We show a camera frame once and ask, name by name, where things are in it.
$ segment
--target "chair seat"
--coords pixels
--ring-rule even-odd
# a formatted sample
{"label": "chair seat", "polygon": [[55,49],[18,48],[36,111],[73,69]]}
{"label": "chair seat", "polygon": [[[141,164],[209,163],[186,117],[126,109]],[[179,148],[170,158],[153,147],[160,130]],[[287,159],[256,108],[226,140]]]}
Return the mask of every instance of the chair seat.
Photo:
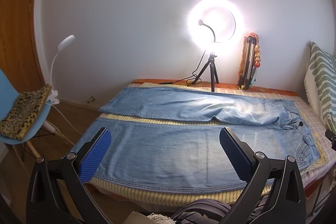
{"label": "chair seat", "polygon": [[34,137],[34,135],[38,132],[38,130],[43,125],[43,123],[46,120],[46,118],[47,118],[47,116],[49,114],[49,111],[51,109],[51,105],[50,105],[51,102],[48,101],[47,103],[48,104],[44,105],[43,109],[41,110],[40,114],[36,118],[35,122],[29,128],[29,130],[28,130],[27,134],[25,135],[25,137],[23,138],[23,140],[17,140],[17,139],[8,138],[8,137],[5,137],[5,136],[3,136],[3,135],[0,134],[0,142],[4,142],[4,143],[7,143],[7,144],[15,145],[15,144],[24,143],[27,140],[29,140],[32,137]]}

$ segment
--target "chair backrest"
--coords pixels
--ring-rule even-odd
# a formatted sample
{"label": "chair backrest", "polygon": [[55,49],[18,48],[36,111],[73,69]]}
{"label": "chair backrest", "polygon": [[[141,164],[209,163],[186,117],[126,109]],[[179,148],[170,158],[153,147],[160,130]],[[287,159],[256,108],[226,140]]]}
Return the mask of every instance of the chair backrest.
{"label": "chair backrest", "polygon": [[0,70],[0,121],[7,116],[18,94],[6,75]]}

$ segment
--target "tripod leg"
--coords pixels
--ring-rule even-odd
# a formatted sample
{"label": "tripod leg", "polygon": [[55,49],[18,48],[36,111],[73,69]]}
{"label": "tripod leg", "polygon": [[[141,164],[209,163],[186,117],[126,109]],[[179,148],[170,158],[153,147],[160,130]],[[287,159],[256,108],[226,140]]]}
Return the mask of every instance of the tripod leg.
{"label": "tripod leg", "polygon": [[216,70],[216,65],[215,63],[213,64],[214,68],[215,68],[215,79],[216,79],[216,83],[218,84],[219,81],[218,81],[218,75],[217,75],[217,70]]}
{"label": "tripod leg", "polygon": [[215,92],[215,65],[210,63],[211,92]]}
{"label": "tripod leg", "polygon": [[194,85],[196,84],[197,80],[201,77],[202,73],[205,71],[205,69],[207,68],[207,66],[210,64],[210,62],[206,62],[205,65],[203,66],[203,68],[201,69],[201,71],[199,72],[199,74],[197,75],[197,77],[195,78],[194,82],[192,82],[190,85]]}

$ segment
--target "white knitted fabric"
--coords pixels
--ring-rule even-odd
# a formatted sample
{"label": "white knitted fabric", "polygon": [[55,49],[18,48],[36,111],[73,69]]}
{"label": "white knitted fabric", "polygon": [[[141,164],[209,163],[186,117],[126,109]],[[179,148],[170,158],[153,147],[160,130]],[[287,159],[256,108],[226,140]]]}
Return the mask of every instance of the white knitted fabric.
{"label": "white knitted fabric", "polygon": [[147,216],[150,220],[154,221],[158,224],[175,224],[175,221],[170,219],[169,217],[152,213],[151,215]]}

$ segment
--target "wooden chair leg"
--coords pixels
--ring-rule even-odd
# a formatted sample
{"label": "wooden chair leg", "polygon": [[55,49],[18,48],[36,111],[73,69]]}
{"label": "wooden chair leg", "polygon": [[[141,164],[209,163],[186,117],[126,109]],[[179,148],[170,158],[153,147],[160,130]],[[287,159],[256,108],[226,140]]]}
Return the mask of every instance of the wooden chair leg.
{"label": "wooden chair leg", "polygon": [[36,158],[39,158],[41,156],[30,141],[26,141],[26,144]]}
{"label": "wooden chair leg", "polygon": [[28,170],[27,170],[27,168],[25,166],[25,163],[21,159],[21,155],[20,155],[20,152],[19,152],[17,146],[16,145],[12,145],[12,147],[13,147],[13,150],[15,152],[15,155],[17,156],[17,159],[19,160],[19,162],[21,163],[21,165],[23,167],[23,170],[26,172],[26,174],[28,175],[28,177],[30,177],[30,174],[29,174],[29,172],[28,172]]}
{"label": "wooden chair leg", "polygon": [[62,138],[66,144],[72,144],[75,145],[72,141],[69,140],[69,138],[65,135],[63,135],[59,129],[54,126],[51,122],[48,122],[47,120],[44,121],[42,128],[49,131],[50,133],[55,134],[56,136]]}

